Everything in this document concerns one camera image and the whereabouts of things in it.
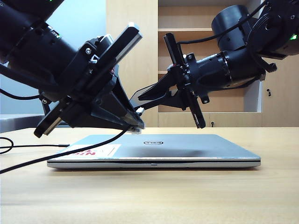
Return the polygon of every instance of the green led light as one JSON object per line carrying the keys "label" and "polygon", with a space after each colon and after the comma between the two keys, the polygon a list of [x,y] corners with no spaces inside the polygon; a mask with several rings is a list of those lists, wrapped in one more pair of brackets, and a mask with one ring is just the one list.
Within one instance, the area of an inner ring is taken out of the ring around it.
{"label": "green led light", "polygon": [[296,40],[297,39],[297,37],[298,37],[298,35],[297,34],[293,34],[293,36],[290,38],[290,40],[292,41],[292,40]]}

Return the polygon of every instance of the cabinet door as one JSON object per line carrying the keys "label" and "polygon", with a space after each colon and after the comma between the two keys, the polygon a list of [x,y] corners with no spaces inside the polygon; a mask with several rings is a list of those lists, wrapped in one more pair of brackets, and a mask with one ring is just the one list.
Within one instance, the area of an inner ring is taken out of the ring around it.
{"label": "cabinet door", "polygon": [[[210,114],[203,113],[206,127],[210,126]],[[159,127],[196,127],[193,116],[187,112],[160,112]]]}
{"label": "cabinet door", "polygon": [[[107,0],[107,33],[116,38],[129,22],[138,25],[143,38],[120,62],[119,76],[129,98],[157,82],[158,1]],[[157,107],[142,116],[147,127],[157,127]]]}
{"label": "cabinet door", "polygon": [[233,112],[210,113],[210,126],[212,127],[260,127],[262,113]]}
{"label": "cabinet door", "polygon": [[289,56],[283,61],[276,60],[278,71],[267,74],[263,83],[264,127],[299,126],[298,62],[299,56]]}

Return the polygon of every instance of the dell logo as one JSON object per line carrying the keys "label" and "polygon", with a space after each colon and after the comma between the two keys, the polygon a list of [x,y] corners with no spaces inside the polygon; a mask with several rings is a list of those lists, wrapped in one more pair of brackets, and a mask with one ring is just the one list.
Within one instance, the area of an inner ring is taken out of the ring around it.
{"label": "dell logo", "polygon": [[162,141],[145,141],[144,144],[145,145],[162,145],[163,142]]}

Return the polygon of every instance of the wooden cabinet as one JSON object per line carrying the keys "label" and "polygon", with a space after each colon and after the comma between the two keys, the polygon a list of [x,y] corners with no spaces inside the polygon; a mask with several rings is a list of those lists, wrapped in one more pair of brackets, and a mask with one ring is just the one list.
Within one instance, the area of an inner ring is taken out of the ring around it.
{"label": "wooden cabinet", "polygon": [[[177,41],[211,36],[213,18],[229,5],[246,5],[252,12],[260,0],[108,0],[107,33],[116,38],[133,21],[140,27],[143,39],[120,63],[120,78],[131,97],[142,87],[155,83],[166,74],[171,64],[163,36],[172,32]],[[183,52],[193,52],[197,60],[218,53],[215,40],[182,45]],[[263,83],[256,81],[250,87],[218,91],[209,94],[211,102],[200,103],[206,126],[298,126],[299,76],[296,62],[299,56],[276,61],[278,72],[267,74]],[[159,106],[142,116],[146,126],[195,126],[190,110]]]}
{"label": "wooden cabinet", "polygon": [[275,61],[278,70],[263,82],[263,126],[299,126],[299,55],[267,61]]}
{"label": "wooden cabinet", "polygon": [[[113,38],[118,37],[129,22],[137,24],[143,35],[120,62],[120,80],[130,98],[138,89],[158,79],[158,0],[107,0],[106,12],[107,33]],[[157,127],[157,107],[147,110],[142,119],[147,127]]]}

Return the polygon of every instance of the screw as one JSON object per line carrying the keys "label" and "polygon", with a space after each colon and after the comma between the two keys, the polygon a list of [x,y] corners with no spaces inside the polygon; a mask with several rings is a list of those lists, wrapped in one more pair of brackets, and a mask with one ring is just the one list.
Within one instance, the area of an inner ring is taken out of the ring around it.
{"label": "screw", "polygon": [[97,99],[97,100],[95,101],[95,103],[96,103],[97,105],[101,105],[101,104],[102,104],[102,100],[101,100],[101,99]]}
{"label": "screw", "polygon": [[90,55],[92,53],[92,50],[90,50],[90,48],[86,48],[85,53]]}

